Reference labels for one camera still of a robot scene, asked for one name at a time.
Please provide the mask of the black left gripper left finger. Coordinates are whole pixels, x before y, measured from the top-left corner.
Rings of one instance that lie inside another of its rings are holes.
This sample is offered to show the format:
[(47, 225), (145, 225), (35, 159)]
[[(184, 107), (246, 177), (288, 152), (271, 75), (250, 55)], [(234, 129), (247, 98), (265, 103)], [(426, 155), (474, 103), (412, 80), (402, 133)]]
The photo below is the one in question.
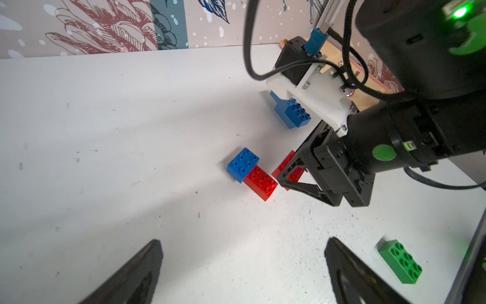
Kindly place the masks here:
[(161, 242), (151, 240), (82, 303), (151, 303), (163, 262)]

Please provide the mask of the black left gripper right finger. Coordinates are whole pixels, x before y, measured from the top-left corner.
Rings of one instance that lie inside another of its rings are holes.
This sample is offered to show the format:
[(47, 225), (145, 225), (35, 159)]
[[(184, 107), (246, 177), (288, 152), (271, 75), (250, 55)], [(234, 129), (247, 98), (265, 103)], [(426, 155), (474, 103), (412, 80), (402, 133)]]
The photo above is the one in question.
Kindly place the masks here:
[(408, 303), (338, 238), (324, 253), (337, 303)]

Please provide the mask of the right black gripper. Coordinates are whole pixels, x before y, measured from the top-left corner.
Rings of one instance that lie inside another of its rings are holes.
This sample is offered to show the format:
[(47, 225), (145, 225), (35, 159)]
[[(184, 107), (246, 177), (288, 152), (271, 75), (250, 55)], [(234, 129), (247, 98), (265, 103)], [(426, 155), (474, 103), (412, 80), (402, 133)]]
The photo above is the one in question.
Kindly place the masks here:
[(305, 168), (299, 182), (277, 181), (330, 206), (346, 199), (352, 207), (370, 204), (375, 176), (403, 167), (429, 167), (452, 147), (434, 120), (439, 111), (419, 103), (380, 102), (348, 117), (348, 134), (338, 137), (320, 122), (297, 149), (292, 165)]

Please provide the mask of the red lego brick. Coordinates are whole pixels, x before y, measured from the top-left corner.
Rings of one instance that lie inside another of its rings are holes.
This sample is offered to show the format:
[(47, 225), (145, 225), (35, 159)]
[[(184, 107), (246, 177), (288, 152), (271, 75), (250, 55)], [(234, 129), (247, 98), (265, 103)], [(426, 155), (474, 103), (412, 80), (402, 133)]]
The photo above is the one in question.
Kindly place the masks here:
[(258, 165), (244, 179), (244, 183), (250, 187), (263, 201), (267, 201), (273, 194), (278, 183)]
[(272, 189), (278, 187), (279, 183), (277, 181), (277, 177), (282, 172), (284, 173), (285, 181), (293, 182), (293, 183), (299, 182), (300, 178), (305, 172), (305, 168), (298, 167), (297, 165), (292, 165), (289, 168), (287, 168), (287, 166), (291, 164), (295, 156), (296, 156), (296, 152), (294, 150), (291, 150), (287, 154), (287, 156), (281, 161), (281, 163), (277, 166), (277, 168), (272, 172), (272, 177), (274, 178)]

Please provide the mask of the light blue long lego brick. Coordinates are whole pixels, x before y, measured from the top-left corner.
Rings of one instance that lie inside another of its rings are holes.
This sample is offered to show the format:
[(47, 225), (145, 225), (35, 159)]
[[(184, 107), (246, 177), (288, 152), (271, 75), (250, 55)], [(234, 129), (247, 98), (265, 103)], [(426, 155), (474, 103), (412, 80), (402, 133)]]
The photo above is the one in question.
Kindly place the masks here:
[(273, 91), (270, 92), (270, 96), (276, 102), (275, 112), (280, 119), (284, 122), (288, 129), (299, 128), (307, 125), (311, 116), (296, 101), (295, 98), (289, 100), (280, 99)]

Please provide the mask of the blue small lego brick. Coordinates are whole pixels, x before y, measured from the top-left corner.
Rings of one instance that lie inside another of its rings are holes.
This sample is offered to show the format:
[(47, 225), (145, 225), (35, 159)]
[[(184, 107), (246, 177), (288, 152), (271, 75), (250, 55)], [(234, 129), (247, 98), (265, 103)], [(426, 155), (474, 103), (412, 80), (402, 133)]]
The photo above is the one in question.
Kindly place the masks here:
[(257, 166), (258, 162), (259, 157), (256, 154), (251, 152), (248, 148), (243, 148), (228, 164), (227, 173), (229, 173), (237, 182), (242, 183)]

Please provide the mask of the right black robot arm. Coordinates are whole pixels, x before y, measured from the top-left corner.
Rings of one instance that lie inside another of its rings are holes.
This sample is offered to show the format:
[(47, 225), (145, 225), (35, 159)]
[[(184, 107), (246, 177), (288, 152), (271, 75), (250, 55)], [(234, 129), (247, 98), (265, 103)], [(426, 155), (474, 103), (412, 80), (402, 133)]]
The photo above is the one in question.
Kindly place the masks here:
[[(386, 94), (352, 71), (353, 29), (403, 91)], [(287, 42), (268, 74), (288, 122), (319, 124), (278, 169), (277, 181), (331, 206), (368, 206), (375, 175), (416, 170), (485, 150), (485, 2), (350, 1), (344, 31)]]

